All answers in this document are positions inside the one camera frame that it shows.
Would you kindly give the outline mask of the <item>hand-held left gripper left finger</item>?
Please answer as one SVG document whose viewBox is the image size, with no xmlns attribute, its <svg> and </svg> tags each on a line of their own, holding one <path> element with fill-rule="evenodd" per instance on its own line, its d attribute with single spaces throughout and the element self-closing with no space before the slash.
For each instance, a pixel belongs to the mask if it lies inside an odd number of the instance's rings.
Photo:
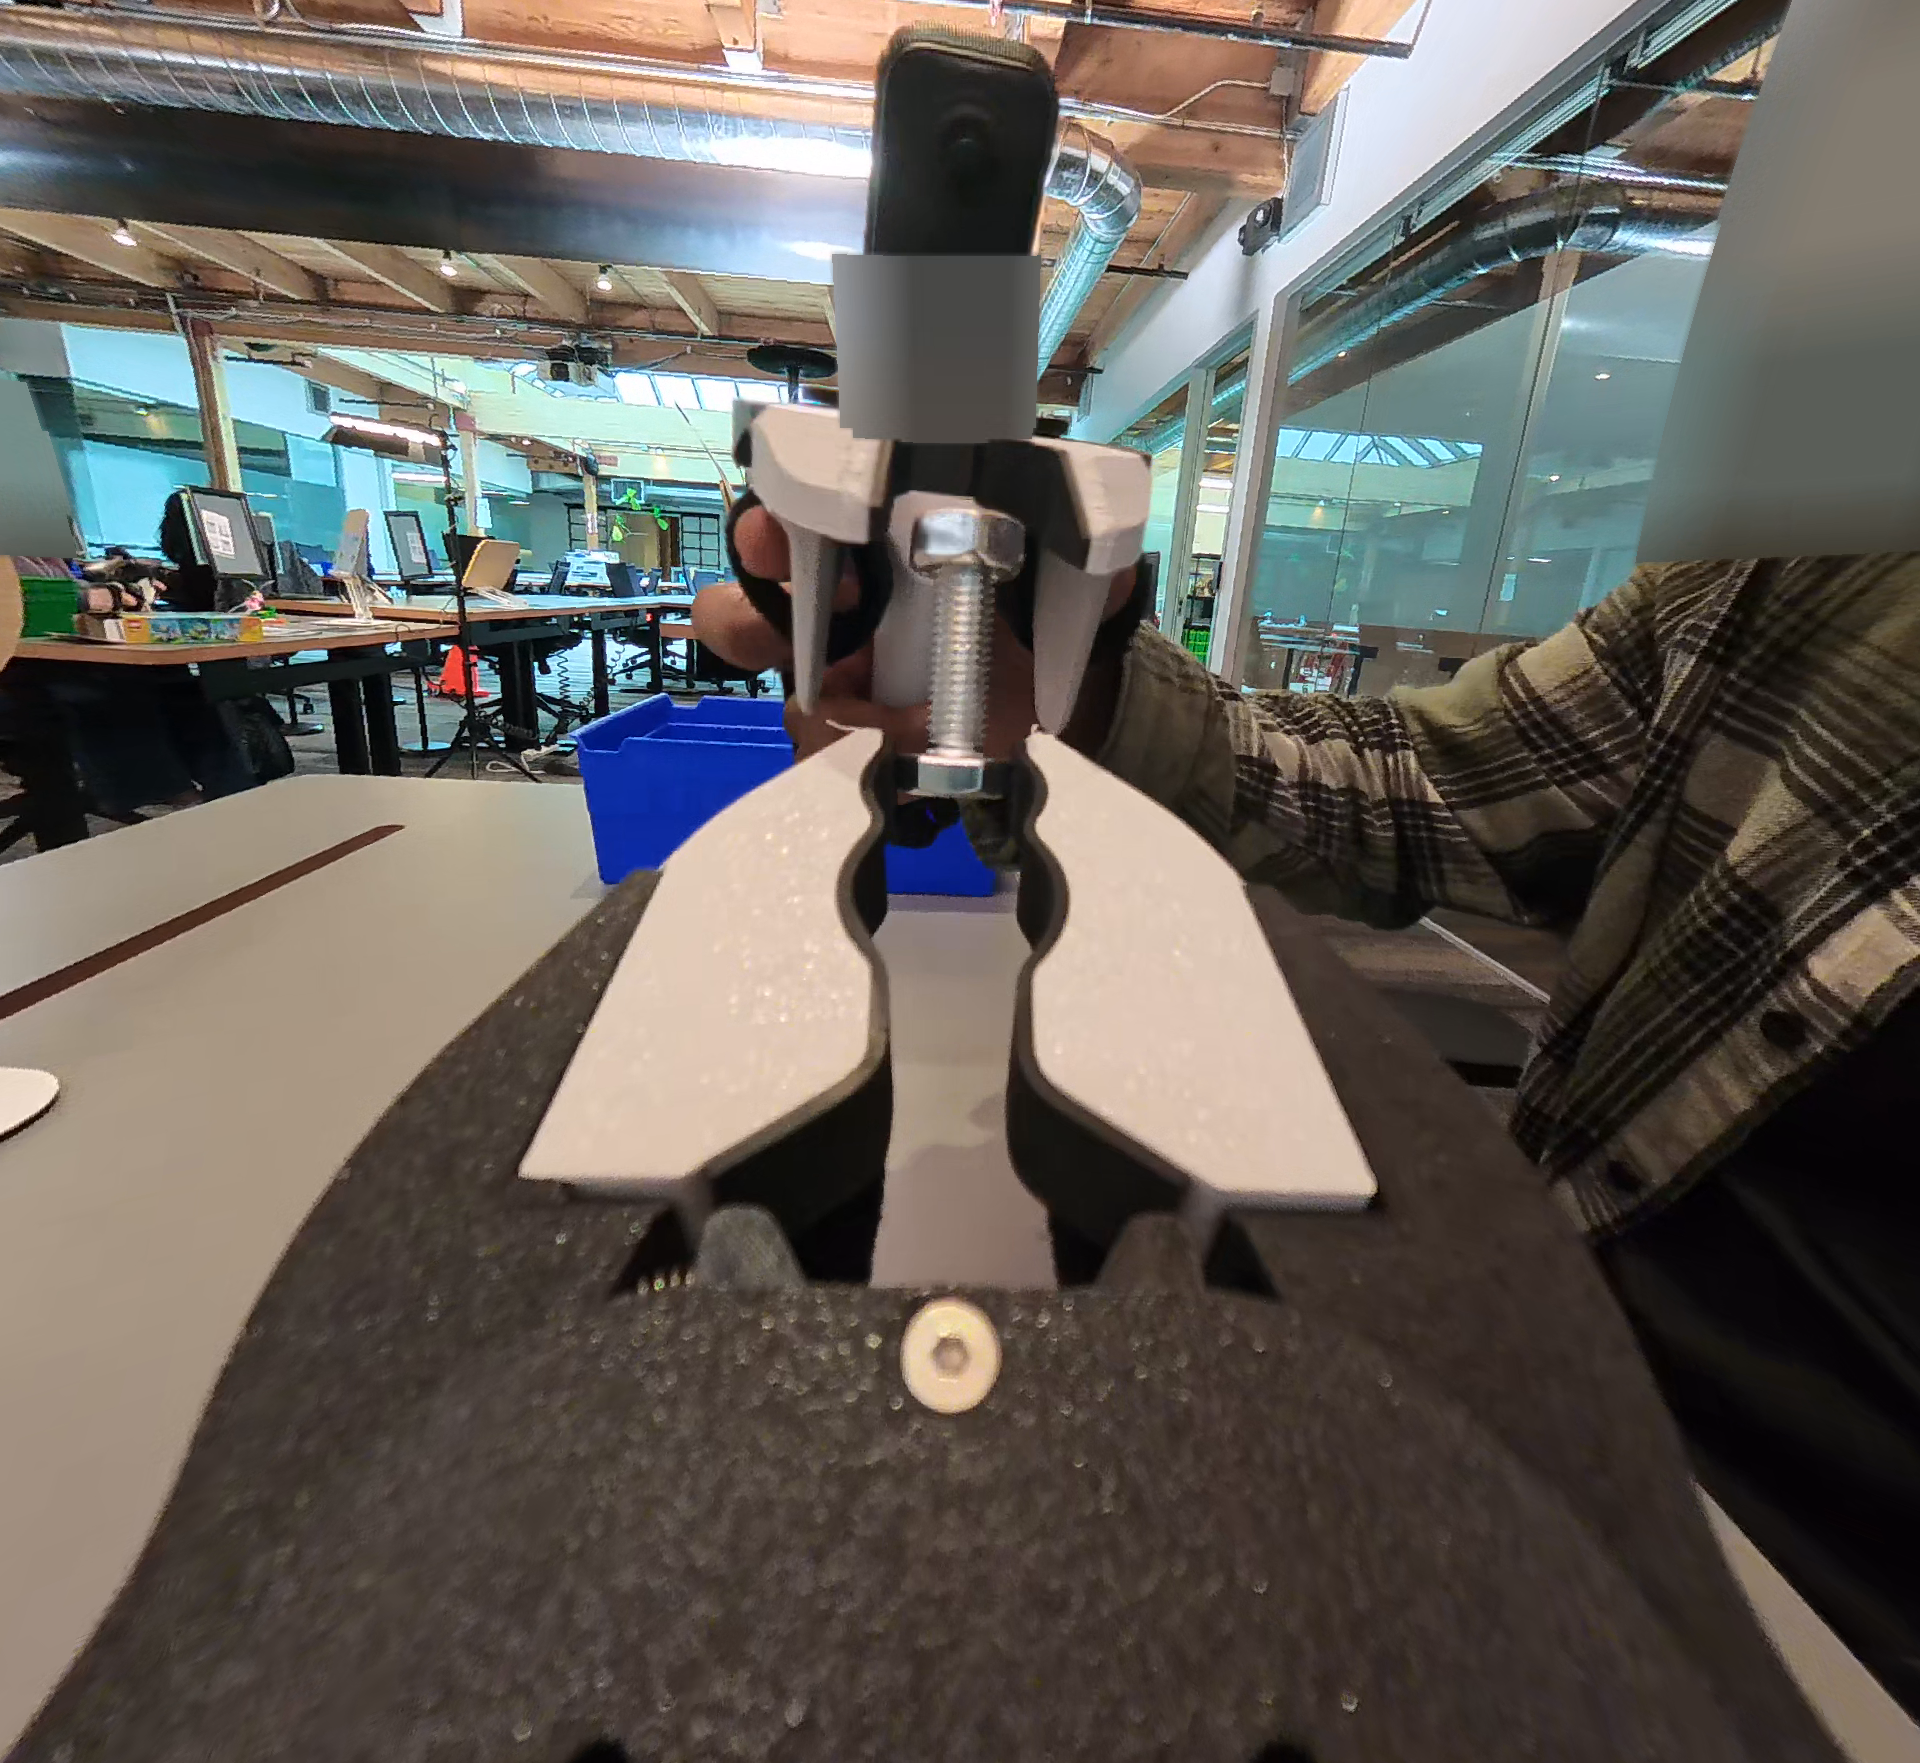
<svg viewBox="0 0 1920 1763">
<path fill-rule="evenodd" d="M 846 731 L 668 857 L 520 1179 L 709 1203 L 878 1073 L 888 996 L 851 888 L 888 748 Z"/>
</svg>

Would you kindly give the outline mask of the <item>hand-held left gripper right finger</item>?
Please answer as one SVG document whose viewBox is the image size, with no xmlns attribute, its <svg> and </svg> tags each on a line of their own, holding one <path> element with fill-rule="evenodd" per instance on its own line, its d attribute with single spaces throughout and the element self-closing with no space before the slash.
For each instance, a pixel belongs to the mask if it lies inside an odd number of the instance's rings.
<svg viewBox="0 0 1920 1763">
<path fill-rule="evenodd" d="M 1070 744 L 1025 744 L 1014 1170 L 1051 1214 L 1357 1213 L 1375 1173 L 1246 883 Z"/>
</svg>

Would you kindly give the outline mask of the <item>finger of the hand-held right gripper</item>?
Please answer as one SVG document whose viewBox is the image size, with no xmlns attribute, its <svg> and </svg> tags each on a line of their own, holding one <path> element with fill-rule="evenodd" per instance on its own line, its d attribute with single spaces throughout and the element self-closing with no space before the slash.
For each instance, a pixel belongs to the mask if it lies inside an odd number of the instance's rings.
<svg viewBox="0 0 1920 1763">
<path fill-rule="evenodd" d="M 814 710 L 828 667 L 873 642 L 890 604 L 890 446 L 846 431 L 828 408 L 739 401 L 733 459 L 747 479 L 733 527 L 765 508 L 787 543 L 782 580 L 749 570 L 740 550 L 733 576 L 754 613 L 790 644 L 790 693 Z"/>
<path fill-rule="evenodd" d="M 1038 728 L 1066 732 L 1105 621 L 1107 597 L 1139 562 L 1152 475 L 1129 446 L 1032 438 L 1036 481 L 1029 531 L 1036 543 L 1031 610 Z"/>
</svg>

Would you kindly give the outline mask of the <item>silver hex bolt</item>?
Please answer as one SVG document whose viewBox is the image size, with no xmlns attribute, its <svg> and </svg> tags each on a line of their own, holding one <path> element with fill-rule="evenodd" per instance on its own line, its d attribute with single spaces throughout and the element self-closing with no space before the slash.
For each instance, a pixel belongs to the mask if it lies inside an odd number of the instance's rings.
<svg viewBox="0 0 1920 1763">
<path fill-rule="evenodd" d="M 926 751 L 986 756 L 996 601 L 1025 565 L 1020 521 L 976 503 L 935 508 L 916 521 L 907 560 L 935 596 Z"/>
</svg>

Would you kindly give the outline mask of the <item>person's right forearm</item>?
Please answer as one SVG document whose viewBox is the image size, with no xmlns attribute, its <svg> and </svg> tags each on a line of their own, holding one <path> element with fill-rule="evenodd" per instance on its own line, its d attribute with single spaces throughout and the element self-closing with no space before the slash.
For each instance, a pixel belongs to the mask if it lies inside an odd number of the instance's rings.
<svg viewBox="0 0 1920 1763">
<path fill-rule="evenodd" d="M 1636 566 L 1531 646 L 1385 698 L 1235 693 L 1142 632 L 1097 761 L 1246 873 L 1572 929 L 1669 913 L 1795 954 L 1916 917 L 1915 553 Z"/>
</svg>

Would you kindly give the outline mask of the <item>blue plastic bin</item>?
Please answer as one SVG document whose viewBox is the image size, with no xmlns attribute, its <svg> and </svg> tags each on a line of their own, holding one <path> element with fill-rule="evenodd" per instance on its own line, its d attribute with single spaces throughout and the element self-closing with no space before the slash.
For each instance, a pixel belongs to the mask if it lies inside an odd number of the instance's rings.
<svg viewBox="0 0 1920 1763">
<path fill-rule="evenodd" d="M 863 860 L 886 863 L 891 898 L 991 898 L 996 871 L 975 851 L 963 823 L 923 847 L 867 846 L 857 788 L 873 731 L 854 731 L 857 751 L 840 775 L 789 780 L 795 744 L 776 700 L 709 696 L 679 705 L 656 696 L 610 715 L 577 736 L 597 871 L 608 885 L 640 870 L 682 868 L 719 882 L 723 868 L 776 895 L 833 889 L 838 871 Z"/>
</svg>

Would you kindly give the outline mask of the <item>long office desk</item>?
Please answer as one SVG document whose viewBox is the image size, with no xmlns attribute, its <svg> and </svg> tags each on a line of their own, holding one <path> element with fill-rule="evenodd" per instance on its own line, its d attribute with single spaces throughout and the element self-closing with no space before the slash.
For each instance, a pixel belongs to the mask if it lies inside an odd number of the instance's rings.
<svg viewBox="0 0 1920 1763">
<path fill-rule="evenodd" d="M 610 649 L 616 639 L 642 646 L 642 666 L 652 679 L 648 691 L 659 695 L 661 675 L 661 621 L 683 620 L 693 611 L 688 592 L 650 594 L 637 597 L 616 596 L 533 596 L 491 599 L 453 596 L 403 597 L 399 601 L 369 601 L 355 607 L 347 599 L 279 601 L 287 616 L 314 617 L 344 625 L 347 620 L 399 624 L 412 629 L 453 632 L 456 644 L 494 659 L 504 742 L 529 748 L 540 742 L 540 700 L 537 661 L 542 655 L 567 653 L 582 639 L 589 646 L 589 700 L 573 706 L 559 718 L 559 735 L 572 735 L 580 723 L 597 721 L 611 713 Z"/>
</svg>

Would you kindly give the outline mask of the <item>light stand tripod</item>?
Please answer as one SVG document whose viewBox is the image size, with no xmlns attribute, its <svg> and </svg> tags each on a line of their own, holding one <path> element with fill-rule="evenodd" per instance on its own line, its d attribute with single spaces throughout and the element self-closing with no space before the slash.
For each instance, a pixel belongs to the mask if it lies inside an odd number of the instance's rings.
<svg viewBox="0 0 1920 1763">
<path fill-rule="evenodd" d="M 461 565 L 454 555 L 456 537 L 462 531 L 459 507 L 461 492 L 456 491 L 453 476 L 447 434 L 434 428 L 405 425 L 367 416 L 334 411 L 328 413 L 324 439 L 338 448 L 362 451 L 390 459 L 431 459 L 437 464 L 442 479 L 439 499 L 446 513 L 446 550 L 454 572 L 456 646 L 462 653 L 469 673 L 464 691 L 464 724 L 451 748 L 464 747 L 469 751 L 469 777 L 474 782 L 480 778 L 483 756 L 488 756 L 491 765 L 511 771 L 529 785 L 540 785 L 540 772 L 530 769 L 525 762 L 523 752 L 504 742 L 504 739 L 480 716 L 478 710 L 478 649 L 471 624 L 464 565 Z"/>
</svg>

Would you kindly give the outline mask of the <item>wooden office desk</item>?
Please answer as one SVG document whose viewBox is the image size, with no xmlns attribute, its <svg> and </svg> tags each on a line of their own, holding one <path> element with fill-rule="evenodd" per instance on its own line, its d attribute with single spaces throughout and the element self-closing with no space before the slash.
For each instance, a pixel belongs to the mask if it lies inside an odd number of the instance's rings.
<svg viewBox="0 0 1920 1763">
<path fill-rule="evenodd" d="M 232 635 L 161 639 L 34 638 L 14 647 L 4 669 L 4 772 L 16 778 L 16 823 L 4 846 L 33 837 L 40 847 L 87 835 L 97 790 L 77 772 L 65 716 L 54 696 L 77 678 L 137 678 L 131 691 L 152 708 L 160 673 L 188 673 L 211 705 L 274 698 L 307 688 L 326 693 L 336 767 L 345 777 L 399 777 L 394 679 L 423 666 L 434 642 L 454 638 L 442 616 L 408 617 L 382 610 L 371 620 L 334 605 L 320 616 L 244 617 Z"/>
</svg>

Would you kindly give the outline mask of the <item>silver spiral duct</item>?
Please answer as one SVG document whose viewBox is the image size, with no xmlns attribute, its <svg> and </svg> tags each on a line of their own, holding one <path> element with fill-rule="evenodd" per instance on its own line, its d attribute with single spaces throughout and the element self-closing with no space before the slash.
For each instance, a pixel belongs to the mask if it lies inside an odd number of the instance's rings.
<svg viewBox="0 0 1920 1763">
<path fill-rule="evenodd" d="M 160 11 L 4 3 L 4 97 L 267 118 L 869 181 L 863 127 L 742 110 L 668 71 L 437 44 L 395 31 L 287 28 Z M 665 341 L 744 358 L 833 334 L 829 281 L 218 233 L 4 205 L 7 275 L 38 306 L 97 315 L 203 288 L 206 306 L 362 320 L 399 348 L 446 322 L 464 348 Z"/>
</svg>

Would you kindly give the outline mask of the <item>black round duct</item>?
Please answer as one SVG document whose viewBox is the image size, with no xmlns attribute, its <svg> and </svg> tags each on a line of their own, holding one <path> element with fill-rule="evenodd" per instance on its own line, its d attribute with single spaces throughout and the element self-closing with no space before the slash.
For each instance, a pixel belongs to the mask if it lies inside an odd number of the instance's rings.
<svg viewBox="0 0 1920 1763">
<path fill-rule="evenodd" d="M 826 283 L 867 186 L 267 118 L 4 97 L 9 210 Z"/>
</svg>

